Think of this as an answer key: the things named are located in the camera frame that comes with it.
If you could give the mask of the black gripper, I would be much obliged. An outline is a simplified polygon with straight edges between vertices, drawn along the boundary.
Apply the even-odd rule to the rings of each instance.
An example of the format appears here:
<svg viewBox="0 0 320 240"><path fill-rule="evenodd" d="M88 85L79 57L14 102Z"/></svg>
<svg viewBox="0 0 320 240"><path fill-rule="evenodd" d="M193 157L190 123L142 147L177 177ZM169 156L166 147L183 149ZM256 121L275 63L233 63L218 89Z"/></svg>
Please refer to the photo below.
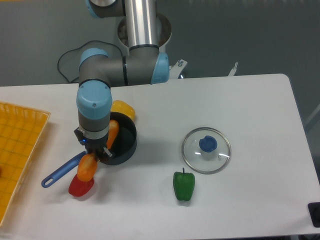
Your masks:
<svg viewBox="0 0 320 240"><path fill-rule="evenodd" d="M78 142L85 147L88 154L94 153L101 162L108 162L113 153L108 149L109 128L102 131L90 132L78 127L74 130Z"/></svg>

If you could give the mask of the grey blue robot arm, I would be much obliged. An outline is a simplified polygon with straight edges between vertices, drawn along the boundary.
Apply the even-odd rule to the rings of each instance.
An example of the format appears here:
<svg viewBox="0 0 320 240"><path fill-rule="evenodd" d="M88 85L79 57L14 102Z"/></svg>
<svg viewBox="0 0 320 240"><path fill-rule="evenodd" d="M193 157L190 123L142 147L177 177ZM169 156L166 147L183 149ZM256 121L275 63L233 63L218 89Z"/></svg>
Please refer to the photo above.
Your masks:
<svg viewBox="0 0 320 240"><path fill-rule="evenodd" d="M111 88L167 82L169 58L160 52L154 0L88 0L86 6L96 18L125 17L129 53L109 57L99 48L82 53L76 95L79 125L75 135L99 161L119 165L134 154L137 131L132 120L111 110Z"/></svg>

